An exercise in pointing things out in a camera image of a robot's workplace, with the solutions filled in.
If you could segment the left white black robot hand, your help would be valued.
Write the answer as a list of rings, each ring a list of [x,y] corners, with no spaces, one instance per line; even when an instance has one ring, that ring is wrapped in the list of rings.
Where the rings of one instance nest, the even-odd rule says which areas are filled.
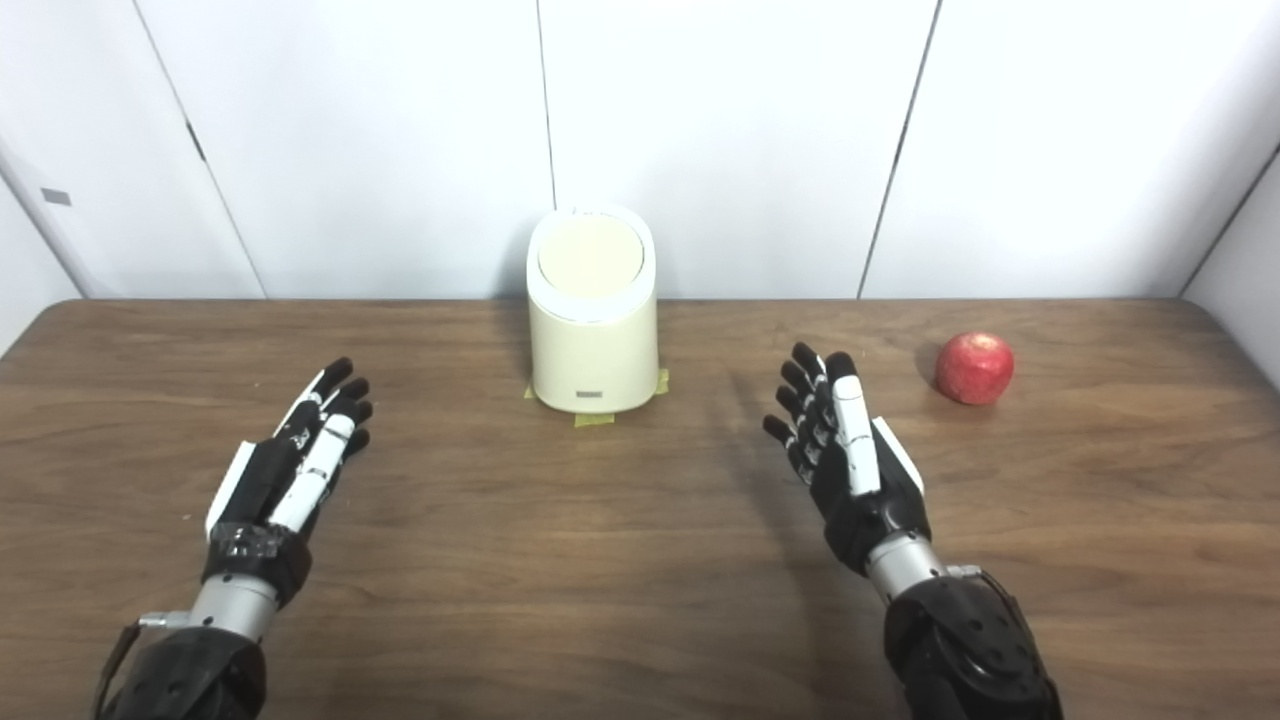
[[[351,357],[321,369],[265,439],[239,445],[205,519],[202,578],[264,582],[284,609],[303,588],[308,542],[348,460],[371,439],[370,383]]]

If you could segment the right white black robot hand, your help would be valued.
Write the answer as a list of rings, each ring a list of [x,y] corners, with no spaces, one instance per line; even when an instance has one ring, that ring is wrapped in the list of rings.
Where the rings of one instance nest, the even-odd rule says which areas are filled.
[[[931,539],[923,483],[884,420],[872,416],[852,357],[822,357],[804,342],[780,369],[785,418],[762,427],[780,442],[823,520],[835,557],[868,577],[870,555],[896,534]]]

